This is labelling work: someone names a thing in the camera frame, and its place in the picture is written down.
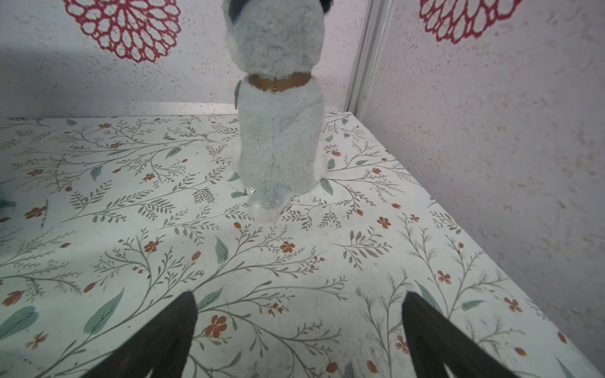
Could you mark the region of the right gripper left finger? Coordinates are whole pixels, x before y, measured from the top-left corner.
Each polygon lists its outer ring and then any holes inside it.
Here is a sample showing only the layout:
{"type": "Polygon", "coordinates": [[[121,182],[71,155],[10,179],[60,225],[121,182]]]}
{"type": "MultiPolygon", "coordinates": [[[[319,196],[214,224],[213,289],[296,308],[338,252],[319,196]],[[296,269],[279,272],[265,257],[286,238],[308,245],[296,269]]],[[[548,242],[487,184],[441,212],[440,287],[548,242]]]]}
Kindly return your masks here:
{"type": "Polygon", "coordinates": [[[195,297],[186,291],[84,378],[181,378],[197,319],[195,297]]]}

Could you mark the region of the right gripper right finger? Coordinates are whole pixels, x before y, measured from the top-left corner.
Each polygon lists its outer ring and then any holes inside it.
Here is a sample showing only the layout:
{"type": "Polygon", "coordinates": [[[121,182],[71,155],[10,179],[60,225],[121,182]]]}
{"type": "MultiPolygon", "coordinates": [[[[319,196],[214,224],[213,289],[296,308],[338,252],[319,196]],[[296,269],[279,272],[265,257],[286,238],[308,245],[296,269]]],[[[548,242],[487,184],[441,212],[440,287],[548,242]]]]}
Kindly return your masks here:
{"type": "Polygon", "coordinates": [[[415,292],[406,294],[402,322],[417,377],[515,378],[415,292]]]}

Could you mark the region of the grey plush dog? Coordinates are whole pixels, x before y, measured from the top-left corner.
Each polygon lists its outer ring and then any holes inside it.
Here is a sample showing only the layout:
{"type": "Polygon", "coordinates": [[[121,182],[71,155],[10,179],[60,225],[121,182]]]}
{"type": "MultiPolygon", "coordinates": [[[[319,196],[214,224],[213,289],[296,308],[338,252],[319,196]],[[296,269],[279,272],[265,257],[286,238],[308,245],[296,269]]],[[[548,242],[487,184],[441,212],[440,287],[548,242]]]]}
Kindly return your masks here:
{"type": "Polygon", "coordinates": [[[251,189],[258,222],[273,221],[291,198],[321,179],[325,104],[312,75],[331,1],[225,1],[228,51],[245,77],[236,86],[237,173],[251,189]]]}

